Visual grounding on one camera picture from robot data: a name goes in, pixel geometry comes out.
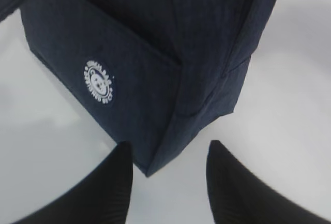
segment bag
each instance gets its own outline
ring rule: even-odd
[[[276,0],[26,0],[31,51],[151,176],[233,112]]]

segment gray floor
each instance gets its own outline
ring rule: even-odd
[[[331,0],[279,0],[235,113],[146,179],[136,168],[128,224],[213,223],[211,139],[263,181],[331,220]],[[0,224],[88,174],[114,142],[29,52],[19,13],[0,25]]]

